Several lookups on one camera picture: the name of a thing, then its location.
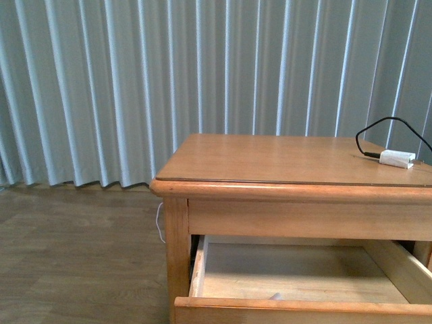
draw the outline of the open drawer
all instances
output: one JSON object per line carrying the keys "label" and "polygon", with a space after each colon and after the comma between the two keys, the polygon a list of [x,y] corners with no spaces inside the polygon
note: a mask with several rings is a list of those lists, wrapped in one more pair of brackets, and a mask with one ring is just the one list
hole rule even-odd
{"label": "open drawer", "polygon": [[206,236],[175,322],[431,324],[432,274],[392,241]]}

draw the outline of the power adapter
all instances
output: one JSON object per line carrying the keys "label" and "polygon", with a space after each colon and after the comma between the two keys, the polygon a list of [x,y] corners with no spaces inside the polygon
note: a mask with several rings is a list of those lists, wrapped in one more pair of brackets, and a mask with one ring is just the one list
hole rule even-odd
{"label": "power adapter", "polygon": [[410,124],[408,124],[405,120],[399,117],[384,117],[380,120],[376,121],[375,123],[367,126],[366,128],[363,128],[361,131],[359,131],[356,134],[356,143],[358,150],[366,157],[373,157],[375,159],[379,159],[380,164],[386,164],[386,165],[392,165],[394,167],[402,167],[404,169],[411,168],[416,162],[416,155],[415,153],[409,153],[409,152],[401,152],[401,151],[393,151],[393,150],[384,150],[381,153],[374,153],[374,152],[364,152],[360,146],[360,143],[358,141],[358,136],[362,134],[364,131],[368,130],[369,128],[383,122],[384,120],[397,120],[399,122],[404,123],[418,138],[421,139],[423,143],[426,144],[426,146],[431,150],[432,152],[432,146],[418,133],[414,128],[411,127]]}
{"label": "power adapter", "polygon": [[394,167],[403,167],[409,169],[414,165],[416,159],[415,153],[385,150],[379,155],[380,164],[393,165]]}

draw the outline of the floor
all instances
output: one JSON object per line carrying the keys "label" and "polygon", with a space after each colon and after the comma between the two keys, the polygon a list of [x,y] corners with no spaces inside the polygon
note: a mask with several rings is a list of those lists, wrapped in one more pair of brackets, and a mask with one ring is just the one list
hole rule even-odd
{"label": "floor", "polygon": [[145,191],[0,192],[0,323],[167,323],[160,202]]}

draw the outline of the table leg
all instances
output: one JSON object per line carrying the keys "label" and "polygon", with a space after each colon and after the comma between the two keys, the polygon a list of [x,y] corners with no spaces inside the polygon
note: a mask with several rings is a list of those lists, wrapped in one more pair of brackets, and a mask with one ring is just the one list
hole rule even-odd
{"label": "table leg", "polygon": [[189,294],[190,235],[188,233],[188,201],[164,198],[165,240],[169,295],[169,321],[175,323],[174,300]]}

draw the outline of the cord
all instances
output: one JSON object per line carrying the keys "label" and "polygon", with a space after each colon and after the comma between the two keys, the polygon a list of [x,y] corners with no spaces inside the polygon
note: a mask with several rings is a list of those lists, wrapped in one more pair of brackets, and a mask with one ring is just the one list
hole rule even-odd
{"label": "cord", "polygon": [[402,118],[399,118],[399,117],[384,117],[384,118],[381,118],[380,120],[377,120],[375,123],[373,123],[373,124],[371,124],[371,125],[369,125],[369,126],[367,126],[366,128],[363,128],[361,131],[359,131],[357,134],[356,134],[356,143],[357,143],[357,147],[358,147],[358,150],[363,154],[363,155],[365,155],[365,156],[367,156],[367,157],[373,157],[373,158],[375,158],[375,159],[379,159],[379,156],[381,155],[381,153],[374,153],[374,152],[364,152],[363,150],[362,150],[362,148],[360,147],[360,143],[359,143],[359,141],[358,141],[358,136],[360,135],[360,134],[362,134],[363,132],[365,132],[365,131],[367,131],[369,128],[372,128],[373,126],[375,126],[375,125],[377,125],[377,124],[379,124],[379,123],[381,123],[381,122],[383,122],[384,120],[387,120],[387,119],[391,119],[391,120],[398,120],[399,122],[402,122],[402,123],[404,123],[410,130],[411,130],[411,132],[413,132],[414,134],[416,134],[416,136],[418,137],[418,138],[420,138],[426,145],[427,145],[427,147],[429,147],[429,150],[431,150],[431,152],[432,152],[432,146],[418,133],[418,132],[416,132],[416,130],[414,129],[414,128],[412,128],[412,126],[410,125],[410,124],[408,124],[408,122],[405,120],[405,119],[402,119]]}
{"label": "cord", "polygon": [[163,202],[161,202],[159,204],[159,206],[157,207],[157,212],[156,212],[156,227],[157,227],[157,230],[159,231],[159,237],[161,238],[161,241],[165,243],[164,239],[162,238],[162,232],[161,232],[161,228],[159,227],[159,222],[158,222],[158,220],[159,220],[159,211],[161,210],[162,205],[163,205]]}

